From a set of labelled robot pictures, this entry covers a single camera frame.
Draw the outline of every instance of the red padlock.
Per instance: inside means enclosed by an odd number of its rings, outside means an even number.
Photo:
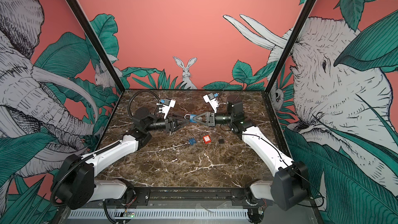
[[[203,141],[205,142],[205,144],[211,143],[210,135],[204,136]]]

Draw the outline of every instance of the marble tabletop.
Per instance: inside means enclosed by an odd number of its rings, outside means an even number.
[[[135,92],[137,90],[127,90],[123,94],[99,148],[121,139],[130,128],[127,104]],[[170,112],[179,115],[212,111],[210,104],[203,100],[203,96],[209,93],[207,91],[154,92],[161,99],[174,99],[176,105]],[[226,102],[226,97],[232,93],[237,92],[224,92],[223,101]],[[276,145],[261,92],[242,92],[240,97],[245,116],[253,119]],[[150,93],[142,93],[134,99],[131,110],[135,112],[139,107],[148,107],[153,112],[155,102]],[[218,111],[226,112],[226,105]],[[124,178],[136,187],[246,187],[259,179],[272,181],[272,174],[260,157],[227,130],[227,126],[207,127],[190,123],[171,134],[152,131],[152,140],[145,147],[110,165],[97,179]],[[204,133],[210,135],[211,143],[203,142]],[[225,140],[224,144],[218,143],[220,137]],[[190,145],[189,138],[195,138],[197,143]]]

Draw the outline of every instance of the robotic arm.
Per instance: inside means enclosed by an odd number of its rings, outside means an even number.
[[[161,102],[161,111],[164,113],[168,113],[170,107],[174,107],[175,104],[175,101],[170,99]],[[147,108],[141,107],[132,116],[132,122],[134,128],[121,140],[83,156],[67,157],[51,187],[52,205],[58,207],[65,204],[71,209],[77,209],[87,202],[102,199],[113,198],[121,199],[124,203],[132,202],[135,198],[134,187],[126,180],[94,180],[94,177],[107,166],[144,147],[152,138],[149,131],[175,132],[186,126],[189,120],[173,114],[159,118],[151,114]],[[62,204],[57,203],[55,197],[62,200]]]
[[[250,190],[254,198],[273,200],[286,211],[308,197],[306,165],[303,162],[294,162],[283,154],[263,135],[252,120],[245,117],[243,102],[239,97],[236,95],[227,97],[227,112],[204,112],[193,117],[193,120],[209,127],[227,124],[231,131],[264,161],[272,172],[274,180],[253,183]]]

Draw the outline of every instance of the rabbit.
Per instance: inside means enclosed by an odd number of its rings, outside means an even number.
[[[176,61],[176,64],[182,68],[182,84],[185,85],[184,89],[197,89],[197,87],[191,82],[191,73],[189,72],[189,68],[196,62],[197,58],[193,57],[189,60],[187,66],[184,66],[184,62],[180,60],[179,58],[173,56],[174,60]]]
[[[111,61],[111,63],[117,61],[118,59],[115,56],[112,56],[111,54],[107,54],[108,59]],[[115,66],[113,66],[115,69],[115,72],[118,77],[122,77],[123,73]],[[115,81],[111,77],[111,74],[107,71],[107,68],[105,67],[105,64],[102,62],[102,60],[99,60],[99,66],[98,64],[96,65],[96,85],[101,85],[102,87],[115,87]]]

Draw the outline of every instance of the rabbit ear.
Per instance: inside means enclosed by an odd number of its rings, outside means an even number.
[[[100,73],[100,67],[98,66],[98,64],[96,65],[96,73]]]
[[[182,60],[180,60],[180,58],[173,56],[174,60],[176,61],[177,66],[185,68],[184,66],[184,62],[182,62]]]
[[[191,59],[189,60],[188,64],[187,64],[187,67],[191,67],[191,66],[196,62],[196,60],[197,60],[196,57],[191,58]]]

